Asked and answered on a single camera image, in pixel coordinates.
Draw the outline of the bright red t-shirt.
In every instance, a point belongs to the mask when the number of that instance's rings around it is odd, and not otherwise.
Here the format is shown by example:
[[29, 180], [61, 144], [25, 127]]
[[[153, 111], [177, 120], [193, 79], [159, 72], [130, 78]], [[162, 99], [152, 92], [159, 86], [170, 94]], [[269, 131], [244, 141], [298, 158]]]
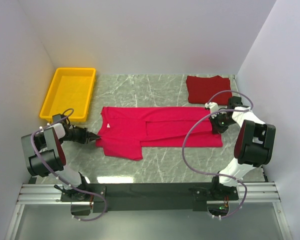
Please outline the bright red t-shirt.
[[209, 120], [191, 128], [210, 113], [203, 107], [112, 107], [102, 108], [102, 126], [96, 147], [108, 157], [133, 161], [143, 159], [143, 147], [220, 148], [220, 134], [214, 134]]

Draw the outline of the yellow plastic tray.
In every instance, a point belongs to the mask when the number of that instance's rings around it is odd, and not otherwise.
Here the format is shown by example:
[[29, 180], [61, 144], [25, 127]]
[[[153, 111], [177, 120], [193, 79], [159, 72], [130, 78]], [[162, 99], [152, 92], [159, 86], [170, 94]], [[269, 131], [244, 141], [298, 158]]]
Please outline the yellow plastic tray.
[[56, 69], [39, 117], [52, 122], [52, 117], [74, 109], [70, 121], [81, 123], [88, 117], [96, 82], [95, 68], [59, 67]]

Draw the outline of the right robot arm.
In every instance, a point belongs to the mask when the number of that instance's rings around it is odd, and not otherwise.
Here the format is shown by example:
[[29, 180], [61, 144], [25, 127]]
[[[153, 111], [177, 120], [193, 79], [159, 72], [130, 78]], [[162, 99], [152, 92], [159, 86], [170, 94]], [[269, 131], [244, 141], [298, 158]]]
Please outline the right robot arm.
[[209, 118], [212, 133], [222, 134], [233, 124], [238, 124], [240, 131], [234, 146], [234, 158], [212, 178], [209, 193], [216, 200], [237, 198], [237, 180], [270, 162], [276, 135], [276, 127], [260, 120], [243, 105], [240, 97], [230, 97], [226, 109], [232, 112], [219, 112]]

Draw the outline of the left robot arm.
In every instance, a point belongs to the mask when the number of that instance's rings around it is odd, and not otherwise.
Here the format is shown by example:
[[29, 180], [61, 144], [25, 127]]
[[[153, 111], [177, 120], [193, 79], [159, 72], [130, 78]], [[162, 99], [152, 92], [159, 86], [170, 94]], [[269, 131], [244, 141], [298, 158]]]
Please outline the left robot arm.
[[69, 167], [62, 144], [75, 142], [85, 145], [99, 139], [100, 136], [86, 127], [71, 124], [65, 113], [56, 114], [51, 124], [21, 138], [26, 168], [33, 177], [53, 175], [62, 183], [62, 187], [54, 185], [54, 188], [69, 200], [92, 201], [94, 196], [90, 194], [89, 179]]

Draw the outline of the folded dark red t-shirt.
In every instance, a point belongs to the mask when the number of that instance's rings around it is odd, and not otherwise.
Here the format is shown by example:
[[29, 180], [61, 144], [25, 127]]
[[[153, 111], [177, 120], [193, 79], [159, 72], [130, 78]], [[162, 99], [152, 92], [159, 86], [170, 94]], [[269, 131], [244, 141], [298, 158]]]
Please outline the folded dark red t-shirt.
[[213, 77], [188, 75], [185, 83], [190, 104], [206, 104], [216, 93], [231, 89], [230, 79], [219, 75]]

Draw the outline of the black base beam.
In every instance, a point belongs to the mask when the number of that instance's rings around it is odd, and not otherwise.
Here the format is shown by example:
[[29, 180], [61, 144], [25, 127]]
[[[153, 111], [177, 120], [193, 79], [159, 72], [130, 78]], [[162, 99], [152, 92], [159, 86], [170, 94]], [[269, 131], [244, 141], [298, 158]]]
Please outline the black base beam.
[[93, 213], [107, 211], [192, 210], [206, 212], [209, 201], [236, 201], [236, 187], [217, 188], [215, 183], [90, 183], [88, 191], [100, 197], [61, 188], [61, 201], [87, 202]]

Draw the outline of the aluminium rail frame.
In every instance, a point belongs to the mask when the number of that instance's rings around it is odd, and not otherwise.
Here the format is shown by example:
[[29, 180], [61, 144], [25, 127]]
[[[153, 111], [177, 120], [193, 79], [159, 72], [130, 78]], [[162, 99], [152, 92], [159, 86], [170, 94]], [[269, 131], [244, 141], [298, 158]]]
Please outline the aluminium rail frame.
[[[146, 147], [139, 161], [107, 157], [103, 151], [76, 143], [65, 144], [74, 169], [93, 183], [194, 183], [211, 177], [188, 168], [180, 148]], [[292, 234], [274, 182], [262, 169], [249, 172], [239, 186], [243, 208], [224, 220], [192, 210], [114, 211], [100, 219], [79, 222], [59, 202], [55, 181], [38, 178], [32, 199], [17, 203], [8, 240], [290, 240]]]

